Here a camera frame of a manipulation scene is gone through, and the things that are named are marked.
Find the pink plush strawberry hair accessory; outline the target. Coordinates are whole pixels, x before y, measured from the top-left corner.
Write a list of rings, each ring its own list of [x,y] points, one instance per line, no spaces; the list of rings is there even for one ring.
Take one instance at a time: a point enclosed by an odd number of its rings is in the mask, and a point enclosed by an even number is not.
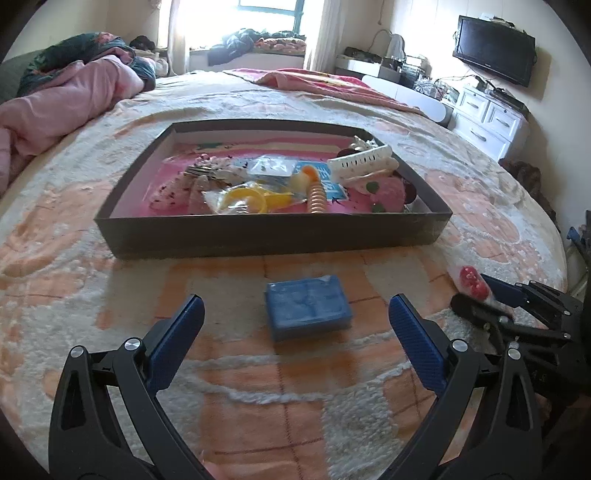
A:
[[[346,190],[355,208],[369,213],[401,213],[417,198],[415,186],[398,175],[362,179]]]

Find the small clear packet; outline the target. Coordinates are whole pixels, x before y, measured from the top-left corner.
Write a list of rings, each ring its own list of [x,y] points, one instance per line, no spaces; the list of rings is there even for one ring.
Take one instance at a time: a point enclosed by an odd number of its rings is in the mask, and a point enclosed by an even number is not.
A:
[[[247,173],[252,178],[288,179],[296,169],[297,160],[283,155],[261,155],[247,161]]]

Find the pink sheer bow hair clip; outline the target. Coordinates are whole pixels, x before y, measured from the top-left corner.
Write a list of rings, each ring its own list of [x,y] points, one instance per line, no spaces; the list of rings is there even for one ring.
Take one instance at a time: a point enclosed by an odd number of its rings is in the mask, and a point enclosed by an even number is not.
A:
[[[200,154],[192,164],[161,182],[148,196],[148,207],[157,213],[211,212],[204,193],[242,184],[247,179],[247,164],[231,156]]]

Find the white claw hair clip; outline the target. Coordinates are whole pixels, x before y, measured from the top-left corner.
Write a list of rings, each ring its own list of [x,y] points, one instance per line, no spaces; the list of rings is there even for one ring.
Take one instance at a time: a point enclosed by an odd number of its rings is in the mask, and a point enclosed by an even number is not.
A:
[[[400,163],[389,145],[370,148],[327,161],[332,182],[346,185],[376,173],[392,174]]]

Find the blue rectangular box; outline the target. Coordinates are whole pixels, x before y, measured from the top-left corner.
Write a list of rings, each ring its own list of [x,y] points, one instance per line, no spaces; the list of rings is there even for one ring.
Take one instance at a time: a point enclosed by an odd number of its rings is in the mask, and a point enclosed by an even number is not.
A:
[[[283,342],[352,325],[353,312],[335,275],[271,282],[264,291],[273,340]]]

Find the white desk with clutter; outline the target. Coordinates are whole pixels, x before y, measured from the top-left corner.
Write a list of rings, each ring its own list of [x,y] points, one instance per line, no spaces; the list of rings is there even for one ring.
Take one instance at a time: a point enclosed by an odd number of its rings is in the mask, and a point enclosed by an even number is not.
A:
[[[427,57],[408,54],[404,38],[388,30],[377,32],[374,41],[381,33],[389,35],[383,54],[346,47],[342,54],[335,57],[335,74],[358,79],[372,76],[411,89],[415,88],[415,83],[419,80],[431,78],[432,67]]]

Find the red bead hair accessory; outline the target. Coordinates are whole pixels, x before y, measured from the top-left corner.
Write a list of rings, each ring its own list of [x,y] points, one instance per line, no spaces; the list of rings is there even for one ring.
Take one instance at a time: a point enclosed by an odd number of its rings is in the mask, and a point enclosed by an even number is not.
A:
[[[459,270],[459,290],[471,298],[484,302],[490,296],[490,288],[473,266],[462,266]]]

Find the white curtain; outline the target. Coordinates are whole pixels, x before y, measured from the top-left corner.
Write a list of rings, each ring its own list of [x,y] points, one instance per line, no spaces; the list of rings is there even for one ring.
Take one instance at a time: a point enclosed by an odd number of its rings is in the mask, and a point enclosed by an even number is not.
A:
[[[349,1],[304,2],[304,34],[307,49],[304,68],[329,73],[334,69],[349,13]]]

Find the white bed footboard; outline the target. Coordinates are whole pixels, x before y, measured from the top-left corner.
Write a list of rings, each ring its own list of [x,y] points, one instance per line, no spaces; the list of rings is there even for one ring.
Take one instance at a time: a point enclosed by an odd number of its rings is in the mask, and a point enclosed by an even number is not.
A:
[[[421,110],[429,119],[435,123],[448,127],[451,119],[452,110],[441,101],[427,96],[423,93],[412,90],[401,84],[384,80],[370,75],[362,78],[363,83],[374,90],[387,95],[394,100],[404,103],[409,107]]]

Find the dark clothes on windowsill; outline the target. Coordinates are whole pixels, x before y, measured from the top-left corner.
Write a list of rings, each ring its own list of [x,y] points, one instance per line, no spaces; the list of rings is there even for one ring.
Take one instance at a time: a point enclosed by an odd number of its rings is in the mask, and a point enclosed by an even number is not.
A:
[[[208,66],[226,64],[248,53],[304,56],[307,37],[294,31],[283,30],[276,33],[241,29],[223,37],[222,41],[208,50]]]

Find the pink crumpled quilt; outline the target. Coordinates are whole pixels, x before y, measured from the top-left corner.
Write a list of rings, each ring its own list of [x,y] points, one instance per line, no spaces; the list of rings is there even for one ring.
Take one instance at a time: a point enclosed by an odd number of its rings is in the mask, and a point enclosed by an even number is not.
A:
[[[114,55],[66,68],[58,84],[1,105],[1,191],[32,158],[145,88],[145,81]]]

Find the dark floral duvet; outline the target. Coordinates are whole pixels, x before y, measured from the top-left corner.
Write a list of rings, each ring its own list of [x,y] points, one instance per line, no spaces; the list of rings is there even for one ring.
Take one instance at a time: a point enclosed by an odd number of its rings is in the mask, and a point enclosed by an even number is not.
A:
[[[144,90],[155,88],[155,68],[139,57],[121,37],[108,32],[75,35],[39,52],[27,65],[20,79],[19,97],[34,93],[51,84],[71,64],[83,65],[104,56],[113,55],[128,66],[144,82]]]

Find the black flat screen television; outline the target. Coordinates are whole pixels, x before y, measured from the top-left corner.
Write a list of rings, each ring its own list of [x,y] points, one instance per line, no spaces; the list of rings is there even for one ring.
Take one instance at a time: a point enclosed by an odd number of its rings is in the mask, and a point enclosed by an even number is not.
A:
[[[536,41],[501,23],[460,16],[453,56],[510,83],[528,87],[537,62]]]

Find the pink red folded blanket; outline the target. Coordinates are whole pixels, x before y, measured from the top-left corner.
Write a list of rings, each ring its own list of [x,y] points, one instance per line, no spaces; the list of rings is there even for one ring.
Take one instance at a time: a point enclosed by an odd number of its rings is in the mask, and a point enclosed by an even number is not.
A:
[[[426,117],[426,114],[419,108],[394,100],[370,88],[355,77],[294,68],[274,70],[238,68],[224,70],[224,73],[252,84],[277,90],[324,95],[356,103],[416,113]]]

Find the green upholstered headboard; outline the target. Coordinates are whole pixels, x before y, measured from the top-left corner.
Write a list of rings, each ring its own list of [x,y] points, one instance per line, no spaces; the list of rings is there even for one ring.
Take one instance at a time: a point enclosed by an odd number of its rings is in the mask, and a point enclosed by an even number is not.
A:
[[[4,61],[0,66],[0,103],[17,96],[20,81],[29,64],[41,53],[41,50],[15,56]]]

